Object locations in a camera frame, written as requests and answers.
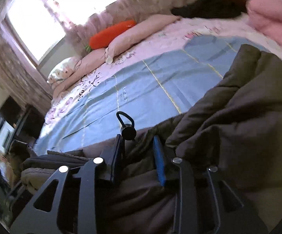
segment bedspread pattern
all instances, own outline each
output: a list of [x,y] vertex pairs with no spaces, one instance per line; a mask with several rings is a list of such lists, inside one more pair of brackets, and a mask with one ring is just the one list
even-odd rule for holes
[[166,26],[141,43],[121,54],[112,64],[104,63],[92,73],[84,76],[74,86],[62,92],[52,101],[52,107],[45,117],[40,137],[50,133],[53,127],[76,105],[82,97],[104,80],[129,65],[164,52],[182,48],[188,40],[199,35],[240,36],[267,48],[282,59],[282,47],[275,41],[258,33],[246,24],[247,16],[238,20],[181,19]]
[[136,129],[186,112],[223,78],[243,43],[255,45],[245,38],[199,36],[183,49],[144,59],[103,82],[96,70],[93,79],[82,80],[90,84],[89,93],[38,139],[35,152],[66,152],[116,136],[118,110],[135,120]]

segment pink quilt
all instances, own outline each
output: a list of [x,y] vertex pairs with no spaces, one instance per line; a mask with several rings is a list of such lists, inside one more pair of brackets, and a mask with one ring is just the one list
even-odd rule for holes
[[164,52],[181,49],[186,42],[198,35],[240,36],[256,42],[282,59],[282,47],[247,25],[248,16],[237,20],[188,19],[183,18],[133,46],[110,65],[104,63],[92,73],[84,76],[67,91],[53,99],[52,107],[45,117],[40,137],[47,135],[56,123],[90,91],[112,77],[116,72],[143,59]]
[[248,0],[250,23],[282,46],[282,0]]

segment sunlight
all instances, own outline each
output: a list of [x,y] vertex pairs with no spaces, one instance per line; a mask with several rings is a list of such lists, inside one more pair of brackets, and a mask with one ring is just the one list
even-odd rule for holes
[[40,0],[15,0],[8,12],[18,35],[37,60],[65,36]]

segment pillow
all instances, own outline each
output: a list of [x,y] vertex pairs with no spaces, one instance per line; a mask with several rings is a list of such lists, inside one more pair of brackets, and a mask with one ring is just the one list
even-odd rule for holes
[[79,62],[77,57],[69,57],[57,64],[51,70],[47,83],[51,85],[52,89],[56,88],[65,79],[71,76],[75,71],[75,66]]
[[134,20],[128,20],[120,22],[116,25],[108,27],[99,33],[93,35],[89,40],[89,46],[92,49],[106,48],[109,46],[111,41],[115,39],[118,35],[127,31],[129,28],[135,26],[137,23]]
[[57,98],[60,92],[67,90],[74,83],[91,73],[105,62],[105,48],[93,50],[77,64],[77,70],[69,78],[59,84],[53,91],[53,98]]
[[282,0],[248,0],[250,24],[282,46]]
[[109,44],[109,47],[106,49],[106,62],[111,64],[115,56],[125,52],[134,44],[161,30],[164,26],[173,23],[179,18],[179,16],[174,15],[156,14],[131,29],[128,29]]

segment black ring handle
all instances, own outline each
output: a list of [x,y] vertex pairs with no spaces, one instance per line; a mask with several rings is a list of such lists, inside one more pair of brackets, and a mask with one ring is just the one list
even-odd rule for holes
[[125,123],[123,122],[123,120],[121,119],[120,114],[123,115],[124,117],[126,117],[128,120],[130,120],[131,121],[131,126],[134,128],[134,120],[128,114],[126,114],[126,113],[124,113],[122,111],[118,111],[116,113],[116,117],[120,121],[120,124],[122,124],[123,127],[126,126]]

